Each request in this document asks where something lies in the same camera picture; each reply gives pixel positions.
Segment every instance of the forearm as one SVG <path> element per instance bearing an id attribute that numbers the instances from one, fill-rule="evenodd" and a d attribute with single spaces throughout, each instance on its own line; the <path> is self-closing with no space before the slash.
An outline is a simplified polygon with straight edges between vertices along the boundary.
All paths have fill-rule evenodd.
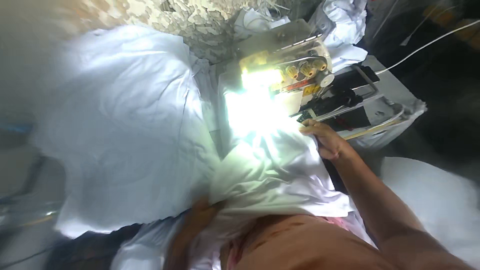
<path id="1" fill-rule="evenodd" d="M 196 233 L 190 230 L 181 229 L 171 240 L 165 270 L 187 270 L 189 266 L 188 253 L 190 244 L 195 238 Z"/>
<path id="2" fill-rule="evenodd" d="M 388 188 L 350 147 L 333 160 L 369 232 L 378 245 L 423 227 L 405 203 Z"/>

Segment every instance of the white fabric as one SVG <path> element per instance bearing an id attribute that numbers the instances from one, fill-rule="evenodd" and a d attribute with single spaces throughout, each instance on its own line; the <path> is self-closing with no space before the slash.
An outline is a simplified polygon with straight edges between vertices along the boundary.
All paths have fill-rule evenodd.
<path id="1" fill-rule="evenodd" d="M 342 44 L 338 47 L 327 47 L 332 58 L 332 72 L 335 73 L 344 67 L 362 62 L 368 52 L 351 44 Z"/>
<path id="2" fill-rule="evenodd" d="M 211 182 L 210 199 L 212 203 L 227 200 L 227 205 L 192 244 L 192 269 L 219 269 L 221 245 L 247 228 L 250 221 L 269 214 L 345 217 L 348 228 L 373 245 L 350 198 L 334 190 L 316 141 L 298 131 L 300 124 L 274 111 L 270 111 L 268 121 L 252 117 L 255 108 L 260 115 L 262 110 L 248 95 L 243 100 L 234 91 L 229 91 L 224 75 L 219 90 L 221 95 L 230 98 L 227 105 L 239 102 L 242 117 L 231 117 L 235 106 L 227 110 L 230 127 L 241 128 L 242 132 L 232 130 L 232 138 L 226 139 L 229 142 L 226 149 L 231 151 L 220 163 Z M 263 104 L 263 109 L 269 109 L 264 100 L 258 102 Z M 247 127 L 244 123 L 236 123 L 242 118 L 248 121 Z M 140 237 L 120 248 L 112 269 L 162 269 L 168 248 L 166 243 L 179 224 L 166 220 L 144 226 Z M 144 253 L 156 255 L 144 256 Z"/>
<path id="3" fill-rule="evenodd" d="M 261 8 L 258 11 L 241 10 L 233 25 L 235 31 L 233 37 L 235 40 L 243 40 L 289 22 L 290 19 L 287 16 L 274 19 L 267 8 Z"/>
<path id="4" fill-rule="evenodd" d="M 33 142 L 66 171 L 56 229 L 109 233 L 188 209 L 219 158 L 181 37 L 138 26 L 87 33 L 59 51 Z"/>
<path id="5" fill-rule="evenodd" d="M 478 186 L 406 158 L 385 158 L 381 177 L 448 251 L 480 269 Z"/>
<path id="6" fill-rule="evenodd" d="M 366 0 L 325 0 L 315 10 L 309 24 L 329 31 L 324 43 L 332 58 L 333 72 L 361 62 L 367 51 L 355 47 L 365 34 Z"/>

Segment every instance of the sewing machine light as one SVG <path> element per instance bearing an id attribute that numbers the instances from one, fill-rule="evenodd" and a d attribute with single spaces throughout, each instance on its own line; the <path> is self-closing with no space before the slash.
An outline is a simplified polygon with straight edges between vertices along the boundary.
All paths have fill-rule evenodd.
<path id="1" fill-rule="evenodd" d="M 246 90 L 262 91 L 262 89 L 268 90 L 273 84 L 281 83 L 283 77 L 281 71 L 278 69 L 269 69 L 253 73 L 243 70 L 241 80 L 243 83 L 243 88 Z"/>

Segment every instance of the fabric pile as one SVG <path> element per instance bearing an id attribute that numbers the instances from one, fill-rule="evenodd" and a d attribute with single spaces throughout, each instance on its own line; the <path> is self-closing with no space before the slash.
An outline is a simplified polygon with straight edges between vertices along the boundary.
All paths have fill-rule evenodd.
<path id="1" fill-rule="evenodd" d="M 87 33 L 59 54 L 51 73 L 63 75 L 33 134 L 66 171 L 56 229 L 75 238 L 150 223 L 207 192 L 220 160 L 194 77 L 208 61 L 181 37 L 138 26 Z"/>

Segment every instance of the crumpled fabric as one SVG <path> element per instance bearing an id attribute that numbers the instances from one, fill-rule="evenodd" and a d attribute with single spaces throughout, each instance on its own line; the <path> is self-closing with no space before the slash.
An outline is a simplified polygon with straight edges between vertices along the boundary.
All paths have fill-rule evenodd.
<path id="1" fill-rule="evenodd" d="M 235 31 L 233 37 L 235 40 L 244 40 L 289 22 L 290 19 L 287 16 L 274 19 L 267 8 L 260 8 L 257 11 L 253 8 L 242 9 L 233 25 Z"/>
<path id="2" fill-rule="evenodd" d="M 268 121 L 252 119 L 248 109 L 241 104 L 240 107 L 244 108 L 243 116 L 250 127 L 256 128 L 246 131 L 242 128 L 241 133 L 232 132 L 235 138 L 227 139 L 230 151 L 218 166 L 209 192 L 211 203 L 226 200 L 227 204 L 192 244 L 191 269 L 219 270 L 222 244 L 247 230 L 251 221 L 271 214 L 342 217 L 351 232 L 374 245 L 350 197 L 335 191 L 318 154 L 316 140 L 302 135 L 298 131 L 300 124 L 287 116 L 272 113 Z M 230 120 L 232 128 L 242 126 L 234 123 L 240 118 Z M 139 232 L 143 236 L 123 244 L 111 268 L 162 269 L 167 243 L 180 224 L 166 220 L 145 225 Z"/>
<path id="3" fill-rule="evenodd" d="M 366 4 L 366 0 L 325 0 L 309 20 L 310 25 L 327 35 L 324 43 L 334 73 L 367 57 L 367 51 L 353 46 L 365 34 Z"/>
<path id="4" fill-rule="evenodd" d="M 202 62 L 181 37 L 122 26 L 59 55 L 32 139 L 65 167 L 57 230 L 75 238 L 150 223 L 206 192 L 219 157 L 194 79 Z"/>

